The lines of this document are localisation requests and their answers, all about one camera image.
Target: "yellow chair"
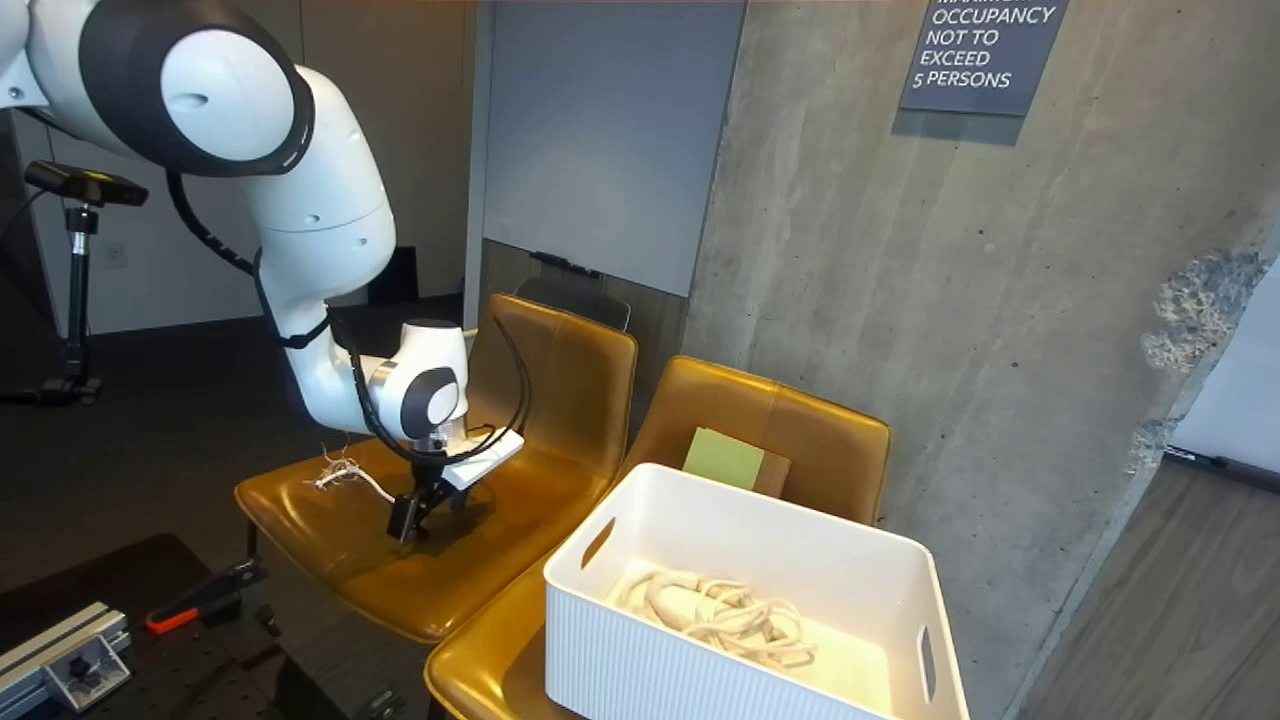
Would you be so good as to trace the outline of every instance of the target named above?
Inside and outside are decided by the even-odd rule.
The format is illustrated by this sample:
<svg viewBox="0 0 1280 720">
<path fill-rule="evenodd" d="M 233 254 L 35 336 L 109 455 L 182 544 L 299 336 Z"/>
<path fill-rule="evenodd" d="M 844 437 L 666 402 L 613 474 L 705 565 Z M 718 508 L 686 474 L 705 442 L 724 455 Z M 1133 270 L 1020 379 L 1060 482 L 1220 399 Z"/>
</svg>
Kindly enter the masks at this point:
<svg viewBox="0 0 1280 720">
<path fill-rule="evenodd" d="M 783 455 L 783 501 L 860 523 L 879 521 L 887 423 L 694 354 L 675 354 L 666 369 L 620 474 L 644 458 L 680 466 L 698 429 L 718 429 Z M 543 694 L 543 560 L 522 570 L 428 654 L 426 681 L 454 717 L 568 717 Z"/>
<path fill-rule="evenodd" d="M 638 338 L 604 323 L 494 296 L 474 346 L 470 420 L 504 423 L 517 409 L 513 346 L 530 369 L 525 452 L 432 510 L 428 535 L 402 544 L 387 501 L 363 482 L 316 489 L 328 458 L 238 482 L 238 505 L 292 565 L 316 570 L 350 606 L 415 645 L 435 645 L 517 570 L 549 557 L 602 501 L 627 448 Z M 376 439 L 343 448 L 387 492 L 411 466 Z"/>
</svg>

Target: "metal stand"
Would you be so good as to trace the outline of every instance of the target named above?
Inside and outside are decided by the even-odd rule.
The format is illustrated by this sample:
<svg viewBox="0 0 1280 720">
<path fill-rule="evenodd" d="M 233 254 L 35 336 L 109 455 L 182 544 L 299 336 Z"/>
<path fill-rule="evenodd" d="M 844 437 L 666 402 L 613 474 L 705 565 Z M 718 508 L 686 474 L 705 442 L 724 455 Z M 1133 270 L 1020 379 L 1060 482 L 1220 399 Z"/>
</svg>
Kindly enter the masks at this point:
<svg viewBox="0 0 1280 720">
<path fill-rule="evenodd" d="M 87 241 L 97 235 L 100 209 L 103 204 L 143 204 L 149 191 L 123 174 L 109 170 L 84 170 L 68 164 L 34 164 L 23 170 L 30 185 L 75 198 L 64 209 L 64 228 L 73 235 L 73 259 L 68 259 L 68 336 L 59 338 L 59 374 L 35 382 L 35 387 L 9 387 L 0 391 L 0 402 L 42 402 L 42 409 L 64 409 L 64 402 L 87 402 L 103 391 L 103 382 L 92 374 L 87 365 Z"/>
</svg>

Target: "occupancy sign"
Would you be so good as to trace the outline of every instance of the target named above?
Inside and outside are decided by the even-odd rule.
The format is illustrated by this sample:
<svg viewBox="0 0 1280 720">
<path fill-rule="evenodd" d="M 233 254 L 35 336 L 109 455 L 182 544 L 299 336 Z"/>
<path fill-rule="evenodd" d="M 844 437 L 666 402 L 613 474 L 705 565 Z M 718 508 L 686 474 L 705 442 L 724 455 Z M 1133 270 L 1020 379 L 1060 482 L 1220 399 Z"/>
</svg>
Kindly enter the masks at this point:
<svg viewBox="0 0 1280 720">
<path fill-rule="evenodd" d="M 1028 116 L 1070 0 L 928 0 L 903 110 Z"/>
</svg>

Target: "white storage box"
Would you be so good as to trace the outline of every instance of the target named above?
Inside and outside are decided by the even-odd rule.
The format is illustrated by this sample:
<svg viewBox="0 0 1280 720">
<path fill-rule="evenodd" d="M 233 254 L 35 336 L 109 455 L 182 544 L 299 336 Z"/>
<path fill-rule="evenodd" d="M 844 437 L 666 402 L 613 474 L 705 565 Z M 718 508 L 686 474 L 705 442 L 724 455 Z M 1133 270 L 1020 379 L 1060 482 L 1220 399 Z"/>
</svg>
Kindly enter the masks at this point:
<svg viewBox="0 0 1280 720">
<path fill-rule="evenodd" d="M 790 600 L 814 662 L 770 669 L 620 606 L 649 570 Z M 549 694 L 592 720 L 967 720 L 933 557 L 879 526 L 639 462 L 543 582 Z"/>
</svg>

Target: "floor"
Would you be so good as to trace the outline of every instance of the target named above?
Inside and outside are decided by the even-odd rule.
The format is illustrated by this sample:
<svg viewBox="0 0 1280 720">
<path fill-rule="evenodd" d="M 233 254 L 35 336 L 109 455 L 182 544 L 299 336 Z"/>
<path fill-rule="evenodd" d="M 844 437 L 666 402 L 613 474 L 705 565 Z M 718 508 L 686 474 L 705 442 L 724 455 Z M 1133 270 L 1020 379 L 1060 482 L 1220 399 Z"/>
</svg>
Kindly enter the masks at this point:
<svg viewBox="0 0 1280 720">
<path fill-rule="evenodd" d="M 361 346 L 387 345 L 391 315 L 403 307 L 361 313 Z M 260 319 L 100 336 L 87 354 L 103 379 L 97 399 L 0 402 L 0 587 L 151 533 L 175 533 L 207 568 L 230 568 L 248 526 L 233 482 L 343 439 L 308 423 Z M 46 319 L 0 280 L 0 391 L 46 374 L 57 374 Z M 277 610 L 292 662 L 340 717 L 384 705 L 426 717 L 422 646 L 336 606 L 272 548 L 263 568 L 248 600 Z"/>
</svg>

